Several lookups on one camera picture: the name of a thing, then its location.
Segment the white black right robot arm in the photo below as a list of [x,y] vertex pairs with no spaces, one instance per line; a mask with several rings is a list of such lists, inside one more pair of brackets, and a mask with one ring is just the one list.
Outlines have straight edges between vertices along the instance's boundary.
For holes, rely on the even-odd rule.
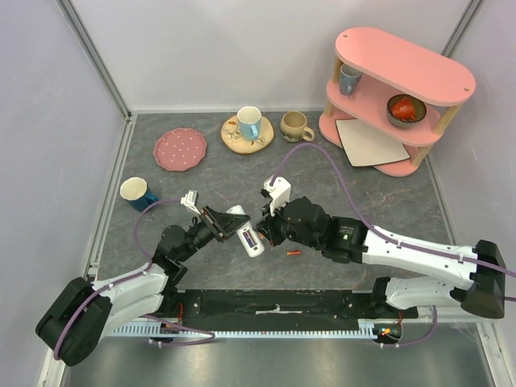
[[505,316],[505,262],[498,246],[452,246],[396,235],[364,222],[327,214],[308,198],[263,210],[255,229],[273,246],[289,240],[337,263],[376,264],[416,273],[408,280],[382,277],[369,297],[370,310],[388,317],[416,306],[454,306],[491,319]]

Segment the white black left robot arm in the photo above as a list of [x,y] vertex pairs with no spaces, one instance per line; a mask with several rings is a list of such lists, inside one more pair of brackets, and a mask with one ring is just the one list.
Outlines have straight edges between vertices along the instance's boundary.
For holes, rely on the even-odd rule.
[[218,212],[205,206],[184,229],[166,227],[153,256],[142,267],[99,282],[71,280],[37,323],[36,335],[68,366],[82,362],[100,340],[135,318],[168,317],[177,308],[173,294],[191,256],[210,241],[230,239],[249,221],[247,214]]

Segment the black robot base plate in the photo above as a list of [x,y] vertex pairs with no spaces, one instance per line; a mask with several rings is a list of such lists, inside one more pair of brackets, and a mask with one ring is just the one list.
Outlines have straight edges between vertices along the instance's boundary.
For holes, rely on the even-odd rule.
[[168,295],[152,314],[180,315],[187,327],[204,331],[351,331],[360,319],[416,319],[418,310],[351,290],[187,289]]

